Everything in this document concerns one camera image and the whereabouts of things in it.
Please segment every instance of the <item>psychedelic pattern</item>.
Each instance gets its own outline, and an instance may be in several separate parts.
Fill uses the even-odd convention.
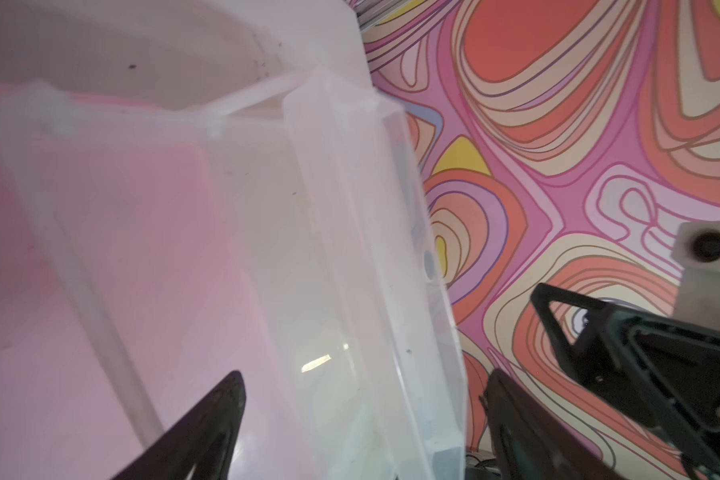
[[[627,478],[677,451],[560,371],[529,305],[547,282],[672,313],[678,225],[720,220],[720,0],[411,0],[364,33],[408,112],[470,385],[509,372]],[[583,312],[558,309],[574,339]]]

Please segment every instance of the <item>plastic container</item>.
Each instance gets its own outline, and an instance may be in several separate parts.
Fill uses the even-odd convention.
[[[462,477],[404,112],[351,70],[180,111],[0,91],[0,478],[108,478],[231,370],[230,478]]]

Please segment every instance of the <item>translucent plastic bin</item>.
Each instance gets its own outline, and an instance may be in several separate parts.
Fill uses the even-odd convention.
[[[0,166],[141,443],[241,370],[231,478],[463,475],[464,368],[394,102],[322,71],[178,112],[37,83],[0,98]]]

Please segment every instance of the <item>swirl pattern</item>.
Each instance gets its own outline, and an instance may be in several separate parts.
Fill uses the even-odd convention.
[[[469,379],[521,382],[626,478],[678,452],[562,374],[528,304],[549,282],[672,313],[679,225],[720,220],[720,0],[413,0],[364,33],[409,113]],[[557,311],[571,339],[583,312]]]

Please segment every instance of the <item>abstract mural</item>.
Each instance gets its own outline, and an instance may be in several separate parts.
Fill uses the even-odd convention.
[[[364,33],[403,103],[470,388],[506,370],[627,478],[678,452],[559,369],[547,282],[672,313],[678,225],[720,220],[720,0],[412,0]],[[574,339],[583,312],[559,309]]]

